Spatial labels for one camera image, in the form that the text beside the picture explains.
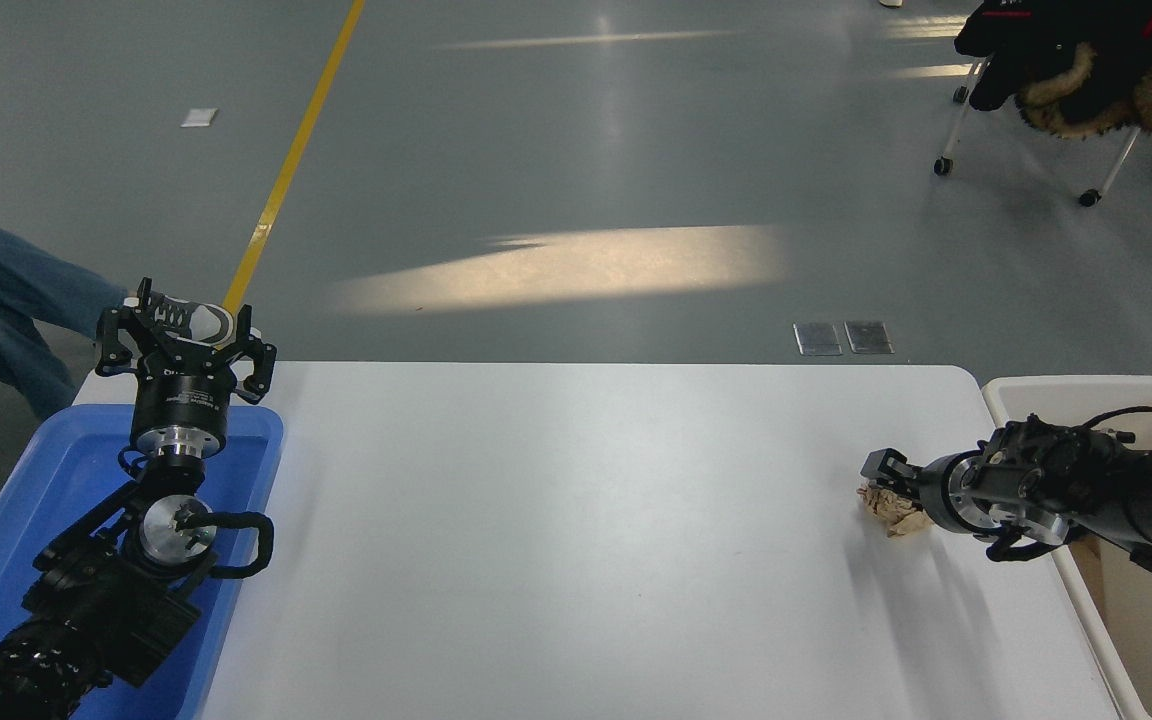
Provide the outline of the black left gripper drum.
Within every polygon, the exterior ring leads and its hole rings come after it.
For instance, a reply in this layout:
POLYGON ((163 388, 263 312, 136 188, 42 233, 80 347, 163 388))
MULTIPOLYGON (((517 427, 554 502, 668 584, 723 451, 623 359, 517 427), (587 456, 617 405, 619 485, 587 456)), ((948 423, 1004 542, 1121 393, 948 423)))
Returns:
POLYGON ((197 430, 214 439, 228 432, 230 392, 236 377, 215 348, 151 338, 136 365, 131 438, 159 437, 161 430, 197 430))

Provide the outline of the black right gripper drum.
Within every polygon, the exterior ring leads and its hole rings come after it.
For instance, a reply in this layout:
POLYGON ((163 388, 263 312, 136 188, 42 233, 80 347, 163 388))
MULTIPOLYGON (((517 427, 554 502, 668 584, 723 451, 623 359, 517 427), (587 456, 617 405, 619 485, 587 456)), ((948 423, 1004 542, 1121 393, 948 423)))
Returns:
POLYGON ((958 530, 957 514, 948 500, 948 479, 958 464, 956 455, 938 457, 927 465, 915 470, 914 488, 916 500, 937 526, 958 530))

